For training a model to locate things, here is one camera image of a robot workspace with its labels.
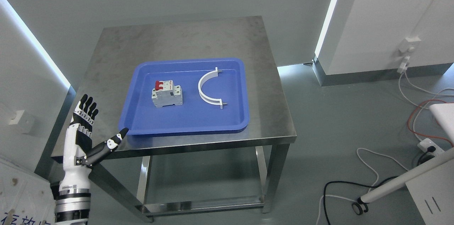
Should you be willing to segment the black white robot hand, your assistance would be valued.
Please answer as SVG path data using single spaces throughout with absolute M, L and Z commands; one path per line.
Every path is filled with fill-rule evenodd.
M 87 193 L 90 189 L 89 174 L 95 165 L 112 154 L 128 133 L 122 128 L 111 138 L 92 146 L 95 117 L 99 113 L 91 96 L 84 94 L 76 105 L 66 130 L 63 150 L 65 176 L 59 184 L 59 194 Z

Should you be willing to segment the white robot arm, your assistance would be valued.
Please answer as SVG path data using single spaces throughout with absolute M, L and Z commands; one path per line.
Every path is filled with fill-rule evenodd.
M 66 189 L 56 197 L 56 225 L 87 225 L 91 205 L 89 189 Z

